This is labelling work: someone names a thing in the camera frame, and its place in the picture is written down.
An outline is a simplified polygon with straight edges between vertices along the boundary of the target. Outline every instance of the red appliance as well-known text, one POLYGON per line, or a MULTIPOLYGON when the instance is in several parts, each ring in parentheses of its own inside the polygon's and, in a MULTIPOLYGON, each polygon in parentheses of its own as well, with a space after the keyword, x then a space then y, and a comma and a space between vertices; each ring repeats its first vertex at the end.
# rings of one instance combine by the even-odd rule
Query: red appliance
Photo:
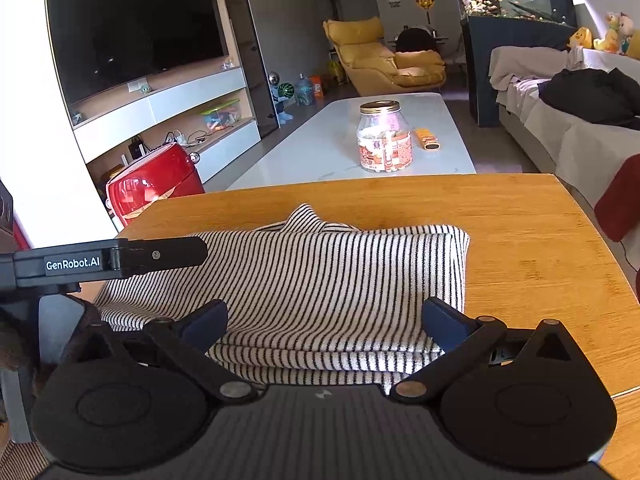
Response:
POLYGON ((153 150, 107 182, 111 209, 127 225, 156 200, 204 193, 184 149, 173 142, 153 150))

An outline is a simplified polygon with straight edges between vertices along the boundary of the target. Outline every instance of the television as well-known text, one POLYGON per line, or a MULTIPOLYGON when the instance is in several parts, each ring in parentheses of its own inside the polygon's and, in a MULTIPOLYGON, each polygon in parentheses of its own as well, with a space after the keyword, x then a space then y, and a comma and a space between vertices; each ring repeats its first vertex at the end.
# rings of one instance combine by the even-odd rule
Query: television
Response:
POLYGON ((216 0, 47 0, 47 15, 68 106, 228 54, 216 0))

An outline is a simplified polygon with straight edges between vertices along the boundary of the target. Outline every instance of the fish tank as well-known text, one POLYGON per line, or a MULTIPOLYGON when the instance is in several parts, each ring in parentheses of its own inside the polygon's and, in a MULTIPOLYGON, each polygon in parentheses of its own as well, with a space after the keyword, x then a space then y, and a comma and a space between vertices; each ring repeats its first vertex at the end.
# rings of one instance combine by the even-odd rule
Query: fish tank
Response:
POLYGON ((460 0, 463 18, 493 16, 577 27, 573 0, 460 0))

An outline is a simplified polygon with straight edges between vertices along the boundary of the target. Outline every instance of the black office chair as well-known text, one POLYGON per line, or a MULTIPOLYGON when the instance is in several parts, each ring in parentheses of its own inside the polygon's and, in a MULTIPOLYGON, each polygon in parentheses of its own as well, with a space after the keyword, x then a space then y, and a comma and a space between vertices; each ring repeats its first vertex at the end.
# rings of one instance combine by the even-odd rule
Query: black office chair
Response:
POLYGON ((420 52, 421 50, 434 50, 438 54, 436 39, 428 30, 413 27, 406 28, 398 36, 396 52, 420 52))

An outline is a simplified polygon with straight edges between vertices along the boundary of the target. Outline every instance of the watermelon ball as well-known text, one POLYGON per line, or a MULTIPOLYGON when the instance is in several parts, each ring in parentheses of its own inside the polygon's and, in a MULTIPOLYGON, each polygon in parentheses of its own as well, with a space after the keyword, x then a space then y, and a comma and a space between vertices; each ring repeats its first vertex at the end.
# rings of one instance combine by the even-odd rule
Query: watermelon ball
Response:
POLYGON ((295 88, 293 88, 293 85, 291 83, 282 83, 280 86, 278 86, 278 95, 280 97, 291 99, 294 93, 295 88))

